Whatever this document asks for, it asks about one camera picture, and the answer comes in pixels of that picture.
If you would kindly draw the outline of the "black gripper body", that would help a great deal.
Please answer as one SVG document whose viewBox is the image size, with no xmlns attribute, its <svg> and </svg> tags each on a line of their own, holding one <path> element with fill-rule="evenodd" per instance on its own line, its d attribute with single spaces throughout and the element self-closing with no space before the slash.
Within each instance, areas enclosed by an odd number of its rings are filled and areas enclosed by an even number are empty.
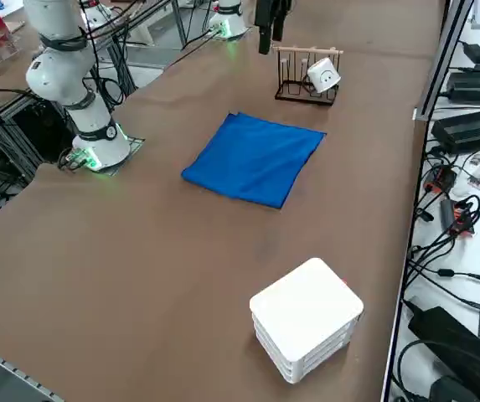
<svg viewBox="0 0 480 402">
<path fill-rule="evenodd" d="M 284 21 L 292 9 L 292 0 L 257 0 L 255 2 L 255 24 L 273 24 Z"/>
</svg>

